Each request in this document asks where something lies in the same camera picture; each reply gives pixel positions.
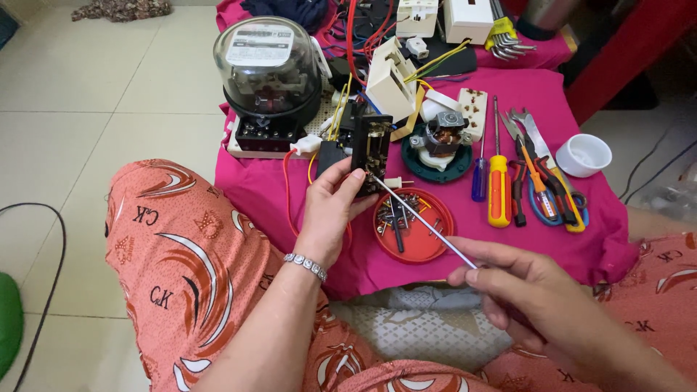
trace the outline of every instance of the black cable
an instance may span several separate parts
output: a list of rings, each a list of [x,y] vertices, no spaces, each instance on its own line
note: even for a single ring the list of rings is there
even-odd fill
[[[661,144],[661,142],[663,142],[663,139],[665,139],[666,136],[668,135],[668,131],[670,131],[674,125],[675,124],[667,127],[666,130],[663,132],[663,135],[661,135],[661,137],[658,139],[658,142],[656,142],[656,144],[654,144],[654,148],[651,149],[651,151],[649,151],[649,153],[646,154],[644,156],[644,158],[641,158],[641,160],[638,163],[636,163],[634,168],[631,170],[631,173],[629,173],[629,178],[627,178],[627,187],[625,188],[625,191],[622,192],[621,195],[617,196],[618,199],[622,199],[627,194],[627,192],[629,192],[629,187],[631,185],[631,178],[634,177],[634,173],[636,173],[636,170],[639,168],[639,166],[642,163],[644,163],[645,160],[647,160],[651,155],[653,155],[654,152],[656,152],[656,150],[658,149],[658,145]]]
[[[11,206],[3,207],[0,209],[0,214],[2,214],[4,211],[13,209],[15,207],[19,206],[43,206],[48,209],[51,209],[51,211],[56,213],[56,216],[58,216],[58,220],[61,221],[61,230],[63,230],[63,249],[61,250],[61,261],[58,263],[58,270],[56,271],[56,277],[53,279],[53,287],[51,287],[51,292],[48,294],[48,299],[46,300],[46,306],[44,306],[44,311],[41,314],[41,320],[39,321],[39,326],[36,329],[36,334],[34,335],[34,340],[31,342],[31,348],[29,348],[29,355],[26,356],[26,360],[24,361],[24,367],[22,368],[22,373],[20,374],[20,378],[17,379],[17,385],[15,385],[15,389],[13,389],[13,392],[17,392],[21,385],[22,382],[24,381],[24,377],[26,376],[26,372],[29,369],[29,364],[31,363],[31,358],[34,355],[34,350],[36,349],[36,343],[39,340],[39,334],[41,333],[41,328],[43,327],[44,320],[46,320],[46,315],[48,314],[48,308],[51,306],[51,299],[53,298],[53,293],[56,291],[56,285],[58,284],[58,277],[61,275],[61,269],[63,268],[63,260],[66,258],[66,223],[63,221],[63,216],[61,216],[61,213],[58,212],[55,208],[51,207],[48,204],[43,204],[43,203],[17,203],[17,204],[12,204]]]
[[[687,146],[684,150],[682,150],[679,154],[677,154],[673,159],[671,159],[668,163],[666,163],[666,165],[663,166],[658,172],[656,172],[656,174],[654,174],[654,176],[651,177],[651,178],[649,179],[649,181],[646,181],[646,182],[645,182],[642,186],[640,186],[637,190],[635,190],[635,191],[632,192],[629,196],[627,196],[627,199],[625,200],[625,205],[626,205],[627,203],[629,203],[629,199],[631,199],[631,197],[634,196],[635,193],[637,193],[637,192],[640,191],[643,187],[645,187],[646,185],[648,185],[649,182],[654,181],[654,180],[656,179],[656,177],[658,177],[661,173],[664,172],[664,170],[668,169],[668,166],[672,165],[673,162],[675,162],[676,160],[678,160],[678,158],[680,158],[681,156],[683,156],[687,151],[689,151],[689,150],[690,150],[692,147],[694,147],[695,145],[697,145],[697,140],[695,140],[694,142],[692,142],[689,146]]]

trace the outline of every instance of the silver bracelet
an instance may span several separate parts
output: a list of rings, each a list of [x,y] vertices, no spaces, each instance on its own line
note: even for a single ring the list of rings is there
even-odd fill
[[[322,283],[324,283],[327,280],[327,271],[324,271],[324,268],[320,267],[319,264],[313,262],[310,259],[306,259],[301,255],[289,253],[286,255],[286,257],[283,258],[283,260],[286,262],[295,263],[299,266],[303,266],[306,269],[309,269],[313,274],[317,275],[317,278],[319,278],[319,280],[321,280]]]

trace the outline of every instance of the pink cloth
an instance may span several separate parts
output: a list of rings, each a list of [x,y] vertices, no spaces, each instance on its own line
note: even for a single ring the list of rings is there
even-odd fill
[[[571,136],[579,133],[562,90],[562,75],[549,70],[495,70],[482,68],[462,83],[433,82],[434,88],[456,98],[460,88],[486,91],[489,96],[498,95],[500,110],[511,107],[527,107],[535,116],[550,150],[556,150]],[[228,114],[234,113],[227,105],[221,105]],[[487,110],[486,141],[484,155],[495,155],[494,122],[491,108]],[[505,128],[500,127],[501,153],[515,157],[514,143]],[[290,252],[295,236],[286,221],[285,182],[280,159],[240,159],[230,156],[222,141],[215,169],[215,185],[235,201],[235,205],[247,214],[255,225],[265,232],[281,251]],[[291,213],[298,227],[305,203],[307,183],[306,160],[291,160],[289,178],[291,187]],[[476,203],[470,198],[472,170],[460,179],[445,185],[428,183],[414,176],[400,158],[399,143],[390,146],[388,177],[402,176],[414,180],[414,186],[423,188],[439,197],[452,212],[455,233],[459,236],[497,241],[550,255],[579,282],[593,285],[601,279],[617,282],[636,261],[638,247],[627,243],[627,212],[612,193],[602,174],[587,179],[572,179],[574,186],[589,200],[590,225],[582,234],[570,234],[562,227],[547,227],[533,215],[527,200],[523,212],[528,225],[523,228],[511,224],[505,229],[495,229],[487,223],[486,203]],[[325,285],[327,294],[336,299],[349,299],[359,294],[369,294],[386,287],[407,283],[443,279],[462,264],[451,251],[421,266],[401,264],[387,256],[379,247],[370,213],[357,217],[353,223],[353,247],[350,254],[342,253]]]
[[[218,25],[220,31],[225,30],[228,26],[233,23],[237,23],[243,19],[251,17],[250,13],[243,10],[240,7],[239,0],[223,0],[217,5],[217,16],[215,17],[215,22]],[[334,15],[334,10],[336,5],[333,1],[329,1],[329,12],[327,17],[324,19],[324,27],[319,29],[315,34],[315,37],[319,40],[320,44],[324,47],[327,46],[327,42],[345,46],[346,43],[343,41],[337,41],[329,34],[324,34],[329,28],[329,22],[331,15]],[[525,56],[520,56],[517,60],[504,61],[497,59],[490,52],[487,52],[483,46],[476,45],[475,51],[477,52],[477,66],[483,68],[499,68],[499,69],[520,69],[520,68],[543,68],[553,70],[556,69],[561,63],[566,62],[572,55],[569,46],[566,44],[564,37],[561,33],[558,33],[554,39],[548,41],[533,41],[529,38],[520,36],[524,45],[536,45],[537,50],[527,51]]]

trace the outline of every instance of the fingernail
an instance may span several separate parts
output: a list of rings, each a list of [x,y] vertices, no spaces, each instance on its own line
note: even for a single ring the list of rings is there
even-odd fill
[[[478,269],[471,269],[465,273],[465,280],[467,283],[473,284],[477,282],[477,275],[479,275]]]

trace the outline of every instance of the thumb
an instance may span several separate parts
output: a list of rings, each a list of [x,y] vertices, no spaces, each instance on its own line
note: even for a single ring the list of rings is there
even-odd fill
[[[360,190],[364,180],[365,172],[363,169],[353,170],[334,193],[334,196],[340,198],[347,205],[353,203],[353,199],[355,199],[355,195]]]
[[[467,283],[494,298],[510,302],[521,310],[530,303],[535,286],[502,269],[471,269],[466,272]]]

